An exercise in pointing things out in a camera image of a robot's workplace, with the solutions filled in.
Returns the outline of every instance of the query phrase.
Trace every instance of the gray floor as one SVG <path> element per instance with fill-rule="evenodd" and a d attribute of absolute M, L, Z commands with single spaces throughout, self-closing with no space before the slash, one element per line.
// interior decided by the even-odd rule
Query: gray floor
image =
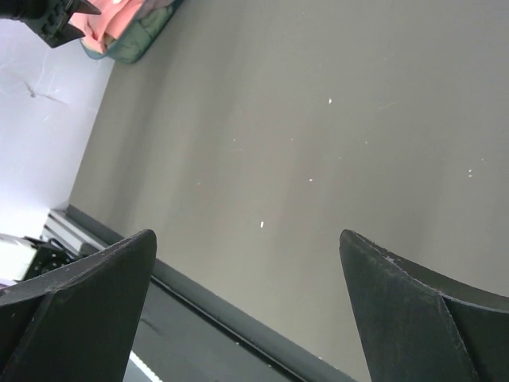
<path fill-rule="evenodd" d="M 71 202 L 364 382 L 354 229 L 509 295 L 509 3 L 187 0 L 117 64 Z"/>

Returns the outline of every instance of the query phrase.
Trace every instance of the gray tabletop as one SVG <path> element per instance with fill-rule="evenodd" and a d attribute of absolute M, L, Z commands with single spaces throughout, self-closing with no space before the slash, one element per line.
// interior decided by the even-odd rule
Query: gray tabletop
<path fill-rule="evenodd" d="M 115 65 L 71 203 L 367 381 L 343 229 L 509 295 L 508 11 L 188 0 Z"/>

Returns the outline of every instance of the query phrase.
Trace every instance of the folded cloth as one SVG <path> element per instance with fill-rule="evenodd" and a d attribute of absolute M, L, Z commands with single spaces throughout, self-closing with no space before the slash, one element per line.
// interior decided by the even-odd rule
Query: folded cloth
<path fill-rule="evenodd" d="M 101 10 L 100 15 L 74 14 L 71 23 L 85 34 L 84 45 L 105 53 L 105 41 L 118 39 L 139 11 L 139 17 L 152 10 L 168 6 L 173 0 L 91 0 Z"/>

